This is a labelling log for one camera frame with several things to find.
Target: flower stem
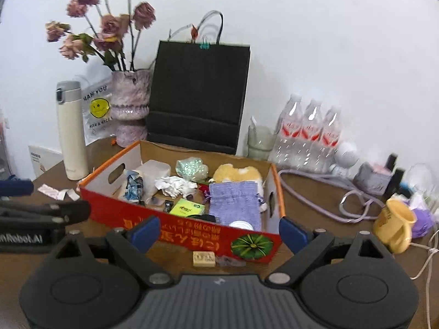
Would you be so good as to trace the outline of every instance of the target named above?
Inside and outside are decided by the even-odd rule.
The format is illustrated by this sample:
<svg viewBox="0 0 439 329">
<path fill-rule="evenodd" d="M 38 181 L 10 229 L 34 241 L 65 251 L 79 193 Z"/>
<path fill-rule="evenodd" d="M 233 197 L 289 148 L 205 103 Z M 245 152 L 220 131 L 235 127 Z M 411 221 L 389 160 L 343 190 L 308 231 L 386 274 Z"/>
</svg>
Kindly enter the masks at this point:
<svg viewBox="0 0 439 329">
<path fill-rule="evenodd" d="M 122 70 L 120 67 L 120 62 L 119 62 L 119 54 L 118 54 L 118 52 L 115 52 L 115 54 L 116 54 L 117 67 L 119 68 L 119 70 Z"/>
<path fill-rule="evenodd" d="M 134 71 L 134 56 L 136 55 L 137 44 L 139 43 L 140 32 L 142 32 L 142 30 L 140 30 L 139 33 L 137 34 L 136 42 L 135 42 L 135 44 L 134 44 L 134 50 L 133 50 L 133 53 L 132 53 L 132 55 L 131 55 L 131 66 L 130 66 L 130 70 L 132 69 L 133 71 Z"/>
<path fill-rule="evenodd" d="M 110 5 L 108 4 L 108 0 L 105 0 L 105 6 L 107 6 L 108 13 L 111 14 L 111 12 L 110 12 Z"/>
<path fill-rule="evenodd" d="M 92 46 L 89 46 L 91 49 L 94 50 L 94 52 L 99 56 L 99 58 L 102 59 L 103 62 L 105 62 L 105 58 L 102 54 L 100 54 L 95 48 L 93 48 Z"/>
<path fill-rule="evenodd" d="M 126 69 L 126 67 L 125 67 L 125 62 L 124 62 L 124 60 L 123 60 L 122 57 L 120 57 L 120 61 L 122 62 L 123 71 L 126 72 L 127 69 Z"/>
<path fill-rule="evenodd" d="M 131 0 L 128 0 L 128 14 L 130 15 L 130 33 L 131 33 L 131 66 L 130 66 L 130 70 L 134 70 L 134 34 L 133 34 L 133 24 L 131 23 Z"/>
<path fill-rule="evenodd" d="M 93 30 L 94 35 L 97 37 L 97 33 L 93 28 L 93 25 L 91 24 L 90 20 L 88 19 L 87 15 L 84 14 L 85 19 L 87 20 L 88 24 L 90 25 L 91 29 Z"/>
<path fill-rule="evenodd" d="M 100 11 L 100 8 L 98 5 L 95 5 L 97 9 L 97 13 L 99 13 L 99 16 L 102 18 L 102 12 Z"/>
</svg>

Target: white thermos bottle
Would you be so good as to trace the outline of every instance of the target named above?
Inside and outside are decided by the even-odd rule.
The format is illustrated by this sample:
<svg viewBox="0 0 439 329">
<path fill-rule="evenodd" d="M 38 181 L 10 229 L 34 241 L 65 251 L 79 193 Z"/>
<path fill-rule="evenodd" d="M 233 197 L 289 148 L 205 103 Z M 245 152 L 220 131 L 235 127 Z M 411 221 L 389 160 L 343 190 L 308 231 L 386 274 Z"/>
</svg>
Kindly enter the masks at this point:
<svg viewBox="0 0 439 329">
<path fill-rule="evenodd" d="M 65 173 L 68 179 L 77 181 L 88 174 L 80 83 L 60 81 L 57 84 L 56 101 Z"/>
</svg>

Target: purple drawstring pouch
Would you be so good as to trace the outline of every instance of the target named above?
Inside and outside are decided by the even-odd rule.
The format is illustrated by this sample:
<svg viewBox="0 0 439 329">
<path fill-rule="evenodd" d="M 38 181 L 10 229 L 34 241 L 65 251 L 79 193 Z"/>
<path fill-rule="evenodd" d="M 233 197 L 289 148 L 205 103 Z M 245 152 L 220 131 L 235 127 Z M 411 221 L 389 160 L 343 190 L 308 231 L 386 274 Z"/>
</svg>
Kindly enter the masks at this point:
<svg viewBox="0 0 439 329">
<path fill-rule="evenodd" d="M 209 185 L 209 214 L 219 218 L 222 225 L 243 220 L 261 231 L 258 186 L 253 181 L 213 183 Z"/>
</svg>

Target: plush toy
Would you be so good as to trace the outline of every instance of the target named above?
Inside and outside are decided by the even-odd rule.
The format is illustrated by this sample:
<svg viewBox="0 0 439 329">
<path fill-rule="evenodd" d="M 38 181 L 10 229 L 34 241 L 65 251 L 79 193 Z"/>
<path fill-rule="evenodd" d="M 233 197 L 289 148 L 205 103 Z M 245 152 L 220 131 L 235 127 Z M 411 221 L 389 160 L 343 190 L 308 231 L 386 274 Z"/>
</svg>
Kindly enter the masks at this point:
<svg viewBox="0 0 439 329">
<path fill-rule="evenodd" d="M 258 185 L 258 195 L 264 199 L 264 188 L 262 183 L 262 176 L 254 167 L 234 168 L 232 164 L 226 163 L 218 167 L 213 175 L 213 180 L 216 183 L 223 183 L 227 181 L 253 181 Z M 260 205 L 259 211 L 262 213 L 267 210 L 267 204 L 264 202 Z"/>
</svg>

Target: wooden table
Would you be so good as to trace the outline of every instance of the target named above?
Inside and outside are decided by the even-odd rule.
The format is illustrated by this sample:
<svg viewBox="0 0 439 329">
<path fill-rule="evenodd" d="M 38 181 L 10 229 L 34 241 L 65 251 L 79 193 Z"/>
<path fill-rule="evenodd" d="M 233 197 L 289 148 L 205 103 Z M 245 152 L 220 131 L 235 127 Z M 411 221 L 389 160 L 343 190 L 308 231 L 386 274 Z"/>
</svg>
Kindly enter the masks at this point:
<svg viewBox="0 0 439 329">
<path fill-rule="evenodd" d="M 104 161 L 111 158 L 120 147 L 111 146 L 109 139 L 99 140 L 88 146 L 91 167 L 98 167 Z M 293 185 L 301 194 L 314 200 L 317 204 L 326 209 L 338 209 L 338 204 L 345 193 L 343 190 L 328 185 L 318 184 L 311 180 L 296 178 L 294 176 L 285 177 L 288 184 Z M 65 175 L 64 165 L 60 163 L 35 180 L 35 189 L 41 184 L 46 183 L 56 189 L 75 188 L 76 183 L 69 181 Z M 346 225 L 337 223 L 316 211 L 301 204 L 297 199 L 284 192 L 286 212 L 289 217 L 298 221 L 308 229 L 325 228 L 337 236 L 354 237 L 359 230 L 371 230 L 372 222 L 363 221 L 356 225 Z M 50 198 L 35 191 L 31 196 L 19 198 L 21 202 L 32 204 L 49 203 Z M 86 236 L 104 235 L 109 228 L 88 220 L 82 224 L 69 227 L 79 229 Z M 290 250 L 282 245 L 276 253 L 273 261 L 268 265 L 247 263 L 243 268 L 213 268 L 196 269 L 192 267 L 192 252 L 184 247 L 175 246 L 167 243 L 157 242 L 147 254 L 154 262 L 160 264 L 176 278 L 181 272 L 186 273 L 258 273 L 262 278 L 283 264 L 292 254 Z M 28 328 L 27 321 L 21 312 L 18 304 L 18 293 L 26 278 L 38 266 L 44 255 L 30 254 L 0 254 L 0 328 L 1 329 L 25 329 Z M 410 247 L 406 252 L 396 256 L 396 261 L 400 263 L 409 276 L 415 276 L 427 258 L 427 251 L 419 248 Z M 427 270 L 415 281 L 419 289 L 420 303 L 410 329 L 427 328 L 426 308 L 425 308 L 425 282 Z M 435 256 L 433 263 L 433 277 L 430 283 L 430 306 L 432 327 L 439 328 L 439 255 Z"/>
</svg>

